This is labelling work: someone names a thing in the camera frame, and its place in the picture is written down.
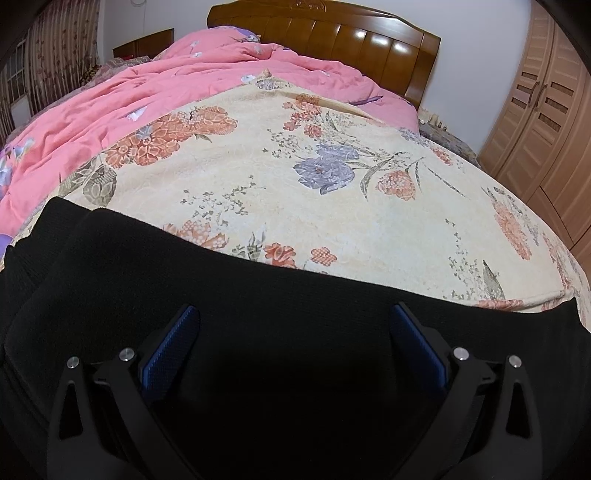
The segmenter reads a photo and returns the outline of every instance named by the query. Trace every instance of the wooden headboard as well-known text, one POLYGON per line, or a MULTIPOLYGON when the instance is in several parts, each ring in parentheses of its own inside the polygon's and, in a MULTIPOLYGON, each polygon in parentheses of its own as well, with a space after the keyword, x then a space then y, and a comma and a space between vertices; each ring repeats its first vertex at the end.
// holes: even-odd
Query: wooden headboard
POLYGON ((173 41, 174 29, 170 28, 169 30, 152 33, 151 35, 146 35, 145 37, 120 45, 113 49, 113 56, 120 58, 148 56, 153 59, 161 51, 171 46, 173 41))
POLYGON ((238 0, 215 5, 207 26, 232 25, 301 55, 339 60, 421 103, 441 39, 373 8, 332 0, 238 0))

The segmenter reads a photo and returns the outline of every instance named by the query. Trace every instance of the wooden wardrobe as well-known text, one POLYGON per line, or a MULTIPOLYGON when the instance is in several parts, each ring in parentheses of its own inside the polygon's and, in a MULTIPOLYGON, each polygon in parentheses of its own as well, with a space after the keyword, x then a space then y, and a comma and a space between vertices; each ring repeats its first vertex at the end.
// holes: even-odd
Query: wooden wardrobe
POLYGON ((591 76, 535 1, 518 73, 478 160, 554 230, 591 278, 591 76))

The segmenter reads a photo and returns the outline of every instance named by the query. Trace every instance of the curtain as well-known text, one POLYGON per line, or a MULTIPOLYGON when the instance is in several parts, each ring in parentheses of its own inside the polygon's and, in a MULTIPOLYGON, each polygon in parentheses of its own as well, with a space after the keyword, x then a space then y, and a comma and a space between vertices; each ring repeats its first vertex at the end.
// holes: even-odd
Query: curtain
POLYGON ((35 114, 80 87, 97 62, 100 0, 54 0, 27 36, 27 90, 35 114))
POLYGON ((8 95, 8 68, 5 66, 0 72, 0 148, 4 146, 12 130, 14 130, 14 122, 8 95))

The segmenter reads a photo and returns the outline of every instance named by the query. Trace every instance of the pink blanket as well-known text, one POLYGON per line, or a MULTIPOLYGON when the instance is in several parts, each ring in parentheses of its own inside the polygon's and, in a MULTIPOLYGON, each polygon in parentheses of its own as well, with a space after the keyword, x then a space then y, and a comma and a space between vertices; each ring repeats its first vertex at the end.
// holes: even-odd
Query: pink blanket
POLYGON ((260 44, 236 28, 192 33, 158 57, 44 113, 0 152, 0 234, 14 236, 61 180, 118 139, 175 108, 249 82, 264 69, 343 102, 381 96, 360 108, 418 133, 414 108, 359 71, 260 44))

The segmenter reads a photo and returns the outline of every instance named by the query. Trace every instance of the floral bedsheet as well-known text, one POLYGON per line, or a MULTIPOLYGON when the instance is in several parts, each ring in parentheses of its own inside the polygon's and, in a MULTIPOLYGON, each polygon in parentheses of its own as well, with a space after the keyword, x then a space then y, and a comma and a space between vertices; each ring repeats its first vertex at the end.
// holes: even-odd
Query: floral bedsheet
POLYGON ((590 315, 578 263, 499 183, 268 72, 120 139, 55 195, 245 260, 501 310, 576 297, 583 325, 590 315))

